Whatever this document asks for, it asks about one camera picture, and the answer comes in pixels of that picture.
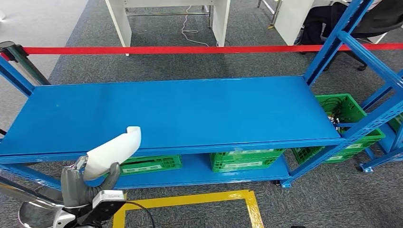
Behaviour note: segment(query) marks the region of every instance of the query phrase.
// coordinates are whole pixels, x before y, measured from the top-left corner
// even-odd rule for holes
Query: lower shelf
[[[267,169],[224,173],[214,173],[211,170],[208,153],[182,155],[182,162],[183,168],[178,170],[122,176],[119,178],[115,188],[137,189],[248,181],[272,181],[285,180],[290,177],[284,155],[279,157]],[[97,186],[102,180],[103,178],[89,181],[88,184]]]

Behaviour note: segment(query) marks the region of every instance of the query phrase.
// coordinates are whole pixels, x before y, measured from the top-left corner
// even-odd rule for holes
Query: blue shelf board
[[[150,172],[120,177],[116,189],[154,188],[183,185],[238,183],[248,181],[271,181],[288,179],[288,166],[284,155],[279,157],[271,166],[260,170],[232,171],[214,173],[211,170],[208,154],[182,155],[183,167],[177,170]],[[97,186],[103,178],[88,181],[91,186]]]
[[[127,126],[142,128],[138,156],[344,140],[301,76],[45,85],[25,103],[0,143],[0,157],[63,160]]]

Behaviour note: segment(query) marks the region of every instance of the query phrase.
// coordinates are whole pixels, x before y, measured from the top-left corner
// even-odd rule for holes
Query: red barrier tape
[[[238,47],[25,47],[30,55],[111,55],[111,54],[231,54],[319,51],[322,45],[238,46]],[[401,50],[403,43],[364,44],[368,50]],[[349,50],[345,45],[342,51]]]

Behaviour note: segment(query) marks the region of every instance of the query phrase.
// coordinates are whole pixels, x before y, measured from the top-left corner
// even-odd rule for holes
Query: white table
[[[127,19],[126,8],[169,6],[212,6],[211,27],[218,46],[224,46],[230,0],[105,0],[105,2],[123,47],[130,47],[132,39],[132,29]]]

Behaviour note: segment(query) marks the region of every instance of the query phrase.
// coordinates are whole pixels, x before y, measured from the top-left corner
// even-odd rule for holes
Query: label on crate
[[[343,156],[331,157],[331,158],[328,159],[328,161],[340,160],[340,159],[342,159],[342,158],[343,158]]]
[[[224,168],[242,168],[242,167],[250,167],[250,166],[260,166],[262,164],[263,164],[262,161],[239,163],[239,164],[226,164],[226,165],[224,165]]]
[[[161,165],[152,165],[146,167],[139,167],[139,168],[130,168],[130,169],[122,169],[123,173],[132,173],[132,172],[142,172],[142,171],[150,171],[150,170],[158,170],[162,169]]]
[[[363,146],[362,143],[353,144],[353,145],[349,145],[346,149],[356,149],[356,148],[361,148],[362,146]]]
[[[274,149],[270,150],[252,150],[252,151],[231,151],[228,154],[244,154],[244,153],[263,153],[263,152],[273,152]]]

